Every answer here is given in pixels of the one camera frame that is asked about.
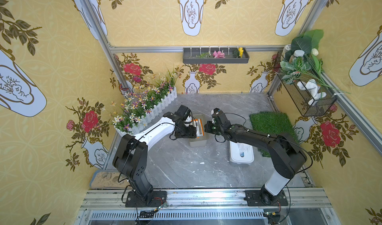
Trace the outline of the orange tissue pack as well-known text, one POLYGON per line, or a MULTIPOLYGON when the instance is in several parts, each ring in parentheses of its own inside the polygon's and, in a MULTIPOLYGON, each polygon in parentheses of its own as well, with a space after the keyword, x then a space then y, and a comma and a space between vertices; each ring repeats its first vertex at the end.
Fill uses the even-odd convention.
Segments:
POLYGON ((195 118, 193 120, 193 126, 197 129, 197 136, 201 136, 202 134, 204 134, 202 119, 195 118))

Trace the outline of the beige tissue box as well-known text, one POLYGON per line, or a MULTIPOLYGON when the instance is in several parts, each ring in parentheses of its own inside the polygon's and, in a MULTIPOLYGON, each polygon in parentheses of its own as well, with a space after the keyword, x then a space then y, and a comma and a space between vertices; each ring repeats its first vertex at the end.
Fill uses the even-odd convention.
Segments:
POLYGON ((191 138, 189 138, 190 147, 203 147, 207 145, 207 141, 208 141, 208 140, 202 140, 202 141, 191 142, 190 139, 191 138))

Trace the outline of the white tissue box lid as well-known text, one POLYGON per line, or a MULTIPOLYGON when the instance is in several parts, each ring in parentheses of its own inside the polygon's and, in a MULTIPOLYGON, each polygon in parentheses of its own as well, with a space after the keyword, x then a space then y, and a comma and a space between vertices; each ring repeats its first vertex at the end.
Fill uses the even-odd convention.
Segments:
POLYGON ((230 162, 236 164, 251 164, 254 162, 253 146, 244 143, 230 142, 230 162))

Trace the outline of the olive green frame tray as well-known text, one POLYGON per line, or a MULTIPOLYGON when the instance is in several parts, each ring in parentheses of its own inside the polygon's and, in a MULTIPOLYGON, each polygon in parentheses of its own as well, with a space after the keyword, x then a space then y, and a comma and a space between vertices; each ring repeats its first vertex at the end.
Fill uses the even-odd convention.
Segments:
POLYGON ((193 125, 196 128, 196 137, 191 138, 191 142, 196 141, 202 141, 202 140, 208 140, 209 135, 205 132, 205 123, 206 123, 205 116, 203 114, 197 114, 193 116, 193 120, 191 125, 193 125))

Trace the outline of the blue tissue paper pack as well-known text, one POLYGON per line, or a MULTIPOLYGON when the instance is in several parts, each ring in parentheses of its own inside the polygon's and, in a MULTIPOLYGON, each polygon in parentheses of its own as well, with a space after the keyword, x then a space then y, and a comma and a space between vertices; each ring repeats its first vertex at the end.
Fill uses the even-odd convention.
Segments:
POLYGON ((244 144, 244 143, 238 143, 238 150, 239 150, 239 156, 241 158, 245 158, 249 160, 253 157, 253 148, 251 145, 244 144))

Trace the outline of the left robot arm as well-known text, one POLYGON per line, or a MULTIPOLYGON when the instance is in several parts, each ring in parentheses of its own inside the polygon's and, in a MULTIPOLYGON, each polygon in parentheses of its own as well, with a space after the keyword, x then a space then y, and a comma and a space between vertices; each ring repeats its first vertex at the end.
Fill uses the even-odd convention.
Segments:
POLYGON ((167 198, 167 193, 155 191, 146 177, 148 151, 167 135, 173 135, 175 139, 196 138, 197 128, 192 121, 192 111, 181 105, 175 113, 165 113, 157 123, 143 132, 122 137, 112 165, 127 178, 131 186, 130 192, 124 192, 127 199, 123 203, 127 208, 155 206, 167 198))

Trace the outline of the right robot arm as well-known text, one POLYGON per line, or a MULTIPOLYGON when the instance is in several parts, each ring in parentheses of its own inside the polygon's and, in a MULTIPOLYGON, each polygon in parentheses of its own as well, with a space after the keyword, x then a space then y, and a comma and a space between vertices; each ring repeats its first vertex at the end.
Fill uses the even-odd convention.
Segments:
POLYGON ((307 161, 306 152, 287 132, 268 134, 241 124, 232 124, 225 113, 218 108, 212 111, 211 116, 212 120, 205 124, 205 132, 221 135, 230 142, 260 148, 270 154, 274 172, 261 188, 264 198, 277 197, 307 161))

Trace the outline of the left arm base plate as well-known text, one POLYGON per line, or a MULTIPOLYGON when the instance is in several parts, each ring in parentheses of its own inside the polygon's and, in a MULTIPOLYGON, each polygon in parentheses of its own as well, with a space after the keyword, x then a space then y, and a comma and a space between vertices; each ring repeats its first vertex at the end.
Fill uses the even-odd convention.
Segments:
POLYGON ((126 201, 123 201, 127 208, 157 208, 167 200, 167 192, 164 190, 153 191, 147 199, 143 199, 134 191, 129 191, 126 201))

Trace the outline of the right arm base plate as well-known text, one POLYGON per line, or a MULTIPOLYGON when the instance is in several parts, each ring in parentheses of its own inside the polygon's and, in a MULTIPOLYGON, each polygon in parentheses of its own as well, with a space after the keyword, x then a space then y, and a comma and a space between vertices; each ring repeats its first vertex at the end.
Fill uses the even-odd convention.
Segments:
POLYGON ((281 191, 278 195, 272 195, 266 190, 245 190, 244 200, 249 207, 261 207, 261 206, 288 206, 289 202, 284 191, 281 191))

